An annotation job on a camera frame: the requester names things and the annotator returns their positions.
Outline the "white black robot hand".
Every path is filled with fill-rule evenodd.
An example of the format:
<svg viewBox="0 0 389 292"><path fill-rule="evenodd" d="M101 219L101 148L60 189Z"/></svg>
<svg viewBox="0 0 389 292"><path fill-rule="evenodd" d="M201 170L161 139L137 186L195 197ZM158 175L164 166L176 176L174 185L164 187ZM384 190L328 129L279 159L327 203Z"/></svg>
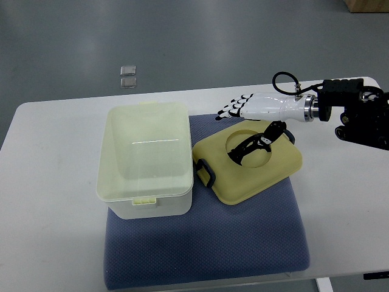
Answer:
<svg viewBox="0 0 389 292"><path fill-rule="evenodd" d="M318 101L312 94L300 97L279 93L258 92L244 94L230 101L218 111L216 120L240 117L247 120L311 122L318 118Z"/></svg>

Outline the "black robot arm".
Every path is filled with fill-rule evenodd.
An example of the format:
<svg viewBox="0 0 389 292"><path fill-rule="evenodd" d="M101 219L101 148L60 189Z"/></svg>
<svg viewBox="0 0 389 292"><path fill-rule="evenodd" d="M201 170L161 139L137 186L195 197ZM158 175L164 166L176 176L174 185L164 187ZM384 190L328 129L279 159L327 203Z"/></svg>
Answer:
<svg viewBox="0 0 389 292"><path fill-rule="evenodd" d="M316 88L318 118L327 122L332 107L343 108L335 135L342 141L388 150L388 93L362 78L324 80Z"/></svg>

